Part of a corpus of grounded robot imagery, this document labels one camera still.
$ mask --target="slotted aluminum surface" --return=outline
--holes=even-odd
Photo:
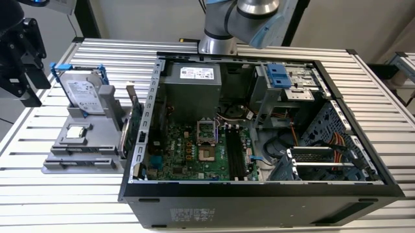
[[[125,87],[133,81],[145,101],[157,51],[195,53],[197,44],[86,39],[71,45],[62,62],[93,67],[105,64],[111,84],[117,86],[115,96],[123,105],[130,105]],[[344,227],[215,229],[215,232],[414,232],[414,119],[361,58],[345,50],[282,47],[255,50],[245,45],[239,45],[239,55],[322,61],[408,198]],[[39,92],[43,107],[26,109],[0,143],[0,226],[5,226],[0,231],[147,232],[129,205],[117,201],[121,174],[45,175],[41,172],[69,115],[65,92],[61,85],[53,84],[51,90]]]

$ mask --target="cable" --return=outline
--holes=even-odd
[[[274,166],[273,164],[267,163],[266,161],[263,161],[262,159],[254,159],[255,161],[262,161],[266,165],[269,166]]]
[[[290,126],[291,126],[291,133],[293,133],[293,137],[294,137],[294,145],[298,147],[298,146],[299,146],[299,141],[298,141],[297,132],[294,131],[294,122],[293,122],[293,119],[291,119],[291,122],[290,122]]]
[[[74,24],[73,24],[70,15],[67,15],[67,18],[69,18],[69,20],[70,20],[70,24],[71,24],[71,26],[73,26],[73,29],[74,29],[74,32],[75,32],[75,36],[78,37],[78,33],[77,33],[77,30],[75,30],[75,27],[74,27]]]
[[[203,0],[199,0],[199,4],[201,4],[201,7],[202,7],[202,10],[203,10],[203,13],[206,14],[207,13],[207,9],[205,8],[205,2]]]
[[[7,122],[7,123],[10,123],[10,124],[13,124],[13,125],[15,124],[13,121],[9,121],[9,120],[6,120],[6,119],[3,119],[3,118],[0,118],[0,120],[5,121],[5,122]]]
[[[409,100],[409,102],[405,104],[405,106],[406,106],[406,107],[409,107],[409,106],[410,106],[410,104],[412,104],[413,100],[414,100],[414,97],[412,97],[412,98],[410,98],[410,100]]]
[[[285,134],[285,133],[289,133],[290,132],[290,129],[286,128],[286,129],[282,129],[278,131],[277,133],[277,136],[275,137],[271,137],[266,143],[263,144],[262,148],[263,148],[263,151],[266,153],[266,155],[269,155],[271,158],[277,158],[277,159],[281,159],[283,157],[283,155],[279,155],[279,154],[271,154],[269,152],[269,144],[274,143],[274,141],[277,140],[286,148],[291,148],[294,145],[291,145],[290,143],[287,143],[285,140],[281,139],[281,136]]]
[[[339,134],[339,137],[341,137],[341,140],[342,140],[342,146],[346,146],[345,138],[342,137],[341,134]],[[342,162],[342,157],[344,157],[344,154],[341,153],[339,163]]]
[[[221,113],[217,113],[217,115],[226,121],[239,121],[239,120],[245,120],[245,118],[231,118],[229,116],[223,116]]]

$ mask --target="blue latch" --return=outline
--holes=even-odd
[[[267,68],[271,86],[275,88],[290,88],[293,83],[286,67],[282,64],[267,64]]]

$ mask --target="black cable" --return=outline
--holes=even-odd
[[[0,118],[0,120],[3,120],[5,122],[7,122],[7,123],[10,123],[10,124],[15,124],[13,121],[9,121],[9,120],[6,120],[6,119],[3,119],[3,118]]]
[[[402,99],[402,97],[398,95],[398,90],[394,89],[392,90],[392,93],[394,94],[394,96],[397,97],[397,99],[400,100],[400,102],[404,104],[404,106],[406,105],[405,100]]]
[[[412,104],[412,102],[413,102],[413,99],[414,99],[414,97],[410,98],[409,102],[408,102],[406,105],[405,105],[406,107],[410,106],[410,104]]]
[[[255,161],[262,161],[266,165],[269,166],[274,166],[273,164],[267,163],[266,161],[263,161],[262,159],[254,159]]]
[[[283,157],[283,155],[279,155],[279,154],[271,154],[269,152],[269,144],[274,143],[274,141],[278,141],[286,148],[291,148],[294,147],[293,144],[290,144],[289,142],[286,142],[285,140],[281,139],[281,136],[285,134],[285,133],[289,133],[291,132],[291,129],[282,129],[279,130],[279,132],[277,133],[277,136],[275,137],[271,137],[267,142],[265,143],[263,145],[263,151],[266,153],[266,155],[269,155],[271,158],[278,158],[281,159]]]
[[[201,4],[201,7],[202,7],[202,10],[203,10],[203,13],[206,14],[207,13],[207,10],[205,8],[205,4],[202,3],[203,0],[199,0],[199,4]]]
[[[70,24],[71,24],[71,26],[73,26],[73,29],[74,29],[74,32],[75,32],[75,36],[78,37],[78,33],[77,33],[77,30],[75,30],[75,27],[74,27],[74,24],[73,24],[70,15],[67,15],[67,18],[69,18],[69,20],[70,20]]]

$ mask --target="orange wire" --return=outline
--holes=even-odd
[[[339,137],[342,139],[342,146],[346,146],[345,138],[341,136],[341,134],[339,134]]]
[[[293,137],[294,137],[294,143],[295,143],[295,146],[298,147],[299,146],[299,142],[298,142],[298,137],[297,137],[297,133],[294,131],[293,125],[291,125],[291,132],[293,132]]]

